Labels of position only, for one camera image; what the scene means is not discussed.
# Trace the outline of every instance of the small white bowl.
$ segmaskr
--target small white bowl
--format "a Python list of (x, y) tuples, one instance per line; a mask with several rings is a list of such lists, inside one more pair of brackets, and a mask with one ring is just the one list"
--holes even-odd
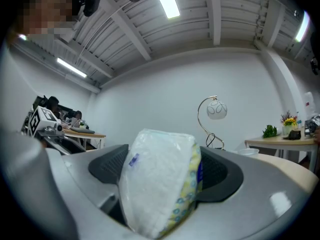
[(257, 154), (259, 154), (259, 149), (257, 149), (257, 148), (241, 149), (238, 151), (238, 154), (243, 155), (243, 156), (257, 155)]

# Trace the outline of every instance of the ceiling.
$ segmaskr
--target ceiling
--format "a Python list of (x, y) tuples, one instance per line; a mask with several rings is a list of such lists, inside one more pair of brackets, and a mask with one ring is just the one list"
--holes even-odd
[[(216, 46), (253, 48), (254, 40), (264, 40), (267, 15), (277, 13), (269, 8), (270, 1), (176, 0), (180, 16), (167, 19), (159, 0), (101, 0), (91, 17), (80, 13), (68, 35), (33, 35), (30, 41), (100, 85), (148, 61), (183, 51)], [(280, 28), (265, 29), (277, 31), (271, 46), (280, 55), (307, 65), (313, 57), (309, 38), (295, 41), (303, 11), (292, 0), (281, 3), (285, 12), (278, 16)], [(294, 16), (295, 10), (300, 17)]]

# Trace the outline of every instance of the desk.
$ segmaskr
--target desk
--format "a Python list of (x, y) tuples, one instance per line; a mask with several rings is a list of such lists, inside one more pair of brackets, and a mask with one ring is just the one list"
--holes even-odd
[(98, 139), (99, 144), (97, 145), (97, 148), (103, 149), (105, 147), (105, 140), (106, 135), (100, 134), (100, 133), (84, 133), (84, 132), (76, 132), (74, 130), (70, 129), (63, 129), (64, 135), (69, 137), (75, 137), (80, 142), (80, 138), (84, 139), (84, 148), (87, 146), (87, 139)]
[(318, 177), (311, 171), (295, 162), (267, 154), (255, 154), (251, 155), (250, 157), (274, 165), (295, 183), (297, 183), (303, 190), (310, 194), (313, 192), (319, 181)]
[(261, 148), (276, 149), (276, 157), (279, 157), (279, 150), (283, 150), (284, 159), (288, 159), (289, 150), (311, 152), (309, 170), (312, 172), (315, 171), (318, 154), (318, 144), (315, 143), (313, 138), (309, 136), (305, 137), (303, 135), (303, 131), (301, 131), (301, 139), (298, 140), (283, 139), (283, 136), (279, 135), (270, 138), (259, 137), (247, 139), (244, 142), (247, 148), (249, 148), (249, 146), (255, 146)]

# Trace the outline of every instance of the ceiling beam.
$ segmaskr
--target ceiling beam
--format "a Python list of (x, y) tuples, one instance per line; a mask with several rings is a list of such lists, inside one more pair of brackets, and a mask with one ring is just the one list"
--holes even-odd
[(284, 22), (286, 7), (277, 0), (269, 0), (265, 23), (262, 31), (262, 41), (271, 48)]
[(56, 58), (54, 56), (44, 51), (42, 48), (40, 48), (36, 44), (30, 41), (17, 40), (13, 44), (13, 46), (17, 48), (20, 52), (30, 57), (31, 59), (40, 63), (41, 65), (48, 68), (49, 70), (59, 74), (65, 79), (68, 79), (95, 94), (98, 94), (101, 92), (101, 89), (91, 84), (93, 81), (91, 81), (90, 79), (84, 80), (77, 76), (74, 76), (72, 73), (67, 73), (68, 71), (63, 70), (60, 67), (60, 65), (57, 63)]
[[(112, 9), (113, 12), (120, 9), (115, 0), (100, 0), (100, 7), (107, 13), (110, 13), (110, 9)], [(151, 61), (151, 50), (149, 46), (125, 12), (122, 9), (118, 10), (112, 15), (112, 19), (131, 40), (133, 45), (137, 48), (145, 60)]]
[(305, 46), (306, 46), (306, 44), (307, 44), (307, 41), (308, 41), (307, 39), (304, 40), (304, 42), (303, 42), (303, 44), (301, 45), (300, 49), (299, 49), (298, 52), (295, 54), (295, 56), (294, 56), (294, 59), (295, 59), (295, 60), (299, 57), (300, 53), (304, 50), (304, 48), (305, 48)]
[[(55, 37), (54, 41), (75, 55), (79, 55), (83, 50), (83, 47), (74, 40), (67, 43), (63, 39)], [(114, 77), (114, 71), (88, 50), (85, 49), (80, 58), (108, 78)]]
[(221, 39), (221, 3), (220, 0), (206, 0), (209, 16), (210, 37), (213, 45), (220, 45)]

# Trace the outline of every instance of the plastic package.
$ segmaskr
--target plastic package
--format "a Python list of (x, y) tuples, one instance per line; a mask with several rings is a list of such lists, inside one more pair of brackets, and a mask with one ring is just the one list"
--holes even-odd
[(194, 209), (201, 188), (201, 153), (188, 134), (142, 130), (123, 164), (120, 200), (127, 225), (162, 237)]
[(305, 102), (306, 119), (309, 120), (312, 117), (317, 116), (314, 96), (310, 91), (304, 94), (304, 102)]

